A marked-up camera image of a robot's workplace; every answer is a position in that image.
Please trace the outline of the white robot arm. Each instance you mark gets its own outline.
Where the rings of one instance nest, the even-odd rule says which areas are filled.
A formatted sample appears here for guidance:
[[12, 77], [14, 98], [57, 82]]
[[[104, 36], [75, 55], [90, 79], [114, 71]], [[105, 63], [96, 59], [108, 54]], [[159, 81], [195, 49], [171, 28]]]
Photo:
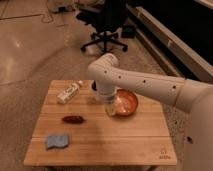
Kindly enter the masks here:
[[112, 101], [115, 87], [120, 87], [188, 113], [181, 171], [213, 171], [213, 84], [127, 71], [118, 65], [118, 58], [106, 53], [88, 66], [99, 99]]

